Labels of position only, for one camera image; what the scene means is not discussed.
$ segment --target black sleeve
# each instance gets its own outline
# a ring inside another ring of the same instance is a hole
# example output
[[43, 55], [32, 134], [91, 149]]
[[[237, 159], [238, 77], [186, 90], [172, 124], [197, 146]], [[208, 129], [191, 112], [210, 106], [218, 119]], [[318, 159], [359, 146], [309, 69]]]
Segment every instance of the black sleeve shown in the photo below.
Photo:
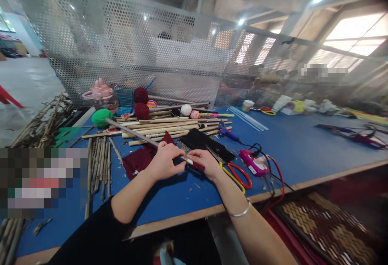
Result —
[[60, 247], [48, 264], [116, 264], [129, 225], [113, 215], [110, 198]]

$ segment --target white ball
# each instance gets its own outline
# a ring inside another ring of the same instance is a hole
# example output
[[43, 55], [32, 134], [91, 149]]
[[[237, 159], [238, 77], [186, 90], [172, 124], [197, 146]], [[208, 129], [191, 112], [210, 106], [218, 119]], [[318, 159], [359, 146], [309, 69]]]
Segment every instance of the white ball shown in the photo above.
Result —
[[183, 105], [181, 107], [181, 114], [183, 116], [189, 116], [191, 113], [191, 106], [190, 105]]

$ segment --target hand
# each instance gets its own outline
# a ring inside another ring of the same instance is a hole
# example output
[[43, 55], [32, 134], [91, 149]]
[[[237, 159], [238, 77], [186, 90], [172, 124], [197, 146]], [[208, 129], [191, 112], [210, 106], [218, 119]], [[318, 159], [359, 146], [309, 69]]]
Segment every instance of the hand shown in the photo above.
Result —
[[214, 181], [219, 175], [225, 174], [217, 160], [207, 150], [192, 150], [187, 154], [187, 158], [205, 167], [205, 175]]
[[180, 155], [185, 156], [185, 151], [179, 149], [174, 144], [167, 144], [164, 141], [160, 142], [158, 152], [145, 171], [148, 171], [155, 182], [181, 173], [185, 170], [186, 162], [183, 161], [177, 166], [173, 164], [173, 159]]

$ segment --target pink glue gun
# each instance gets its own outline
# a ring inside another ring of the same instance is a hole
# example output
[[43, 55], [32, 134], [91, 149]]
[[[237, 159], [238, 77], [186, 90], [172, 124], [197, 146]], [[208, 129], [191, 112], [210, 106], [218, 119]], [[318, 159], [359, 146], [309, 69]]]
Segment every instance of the pink glue gun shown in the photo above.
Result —
[[270, 170], [265, 165], [266, 159], [264, 157], [254, 158], [251, 156], [252, 153], [252, 150], [241, 150], [238, 155], [254, 176], [262, 177], [268, 174]]

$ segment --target scissors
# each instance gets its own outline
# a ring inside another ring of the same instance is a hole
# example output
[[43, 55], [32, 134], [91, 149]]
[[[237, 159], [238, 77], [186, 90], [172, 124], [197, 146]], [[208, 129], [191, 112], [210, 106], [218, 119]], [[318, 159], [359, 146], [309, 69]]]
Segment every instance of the scissors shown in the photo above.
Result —
[[[234, 180], [234, 182], [236, 182], [236, 184], [241, 188], [241, 191], [243, 194], [245, 194], [245, 189], [251, 189], [252, 188], [252, 181], [251, 179], [249, 178], [248, 174], [243, 170], [241, 169], [240, 167], [238, 167], [236, 164], [233, 164], [233, 163], [226, 163], [224, 160], [221, 159], [221, 157], [219, 157], [208, 145], [206, 145], [206, 148], [209, 150], [209, 152], [213, 155], [214, 158], [216, 158], [216, 160], [219, 162], [219, 166], [222, 168], [222, 170], [224, 170], [224, 172], [226, 174], [228, 174], [228, 176], [230, 178], [232, 178]], [[224, 167], [224, 164], [228, 165], [230, 171], [233, 173], [233, 175], [228, 171], [226, 170], [226, 168]], [[241, 181], [240, 177], [238, 177], [237, 173], [234, 171], [233, 167], [237, 170], [239, 170], [244, 176], [245, 178], [247, 179], [248, 181], [248, 184], [245, 184], [244, 182]]]
[[256, 107], [253, 107], [253, 108], [250, 108], [249, 110], [255, 110], [255, 111], [261, 111], [262, 113], [264, 114], [267, 114], [269, 116], [274, 116], [276, 115], [276, 112], [274, 112], [272, 109], [270, 109], [269, 107], [259, 107], [259, 108], [256, 108]]

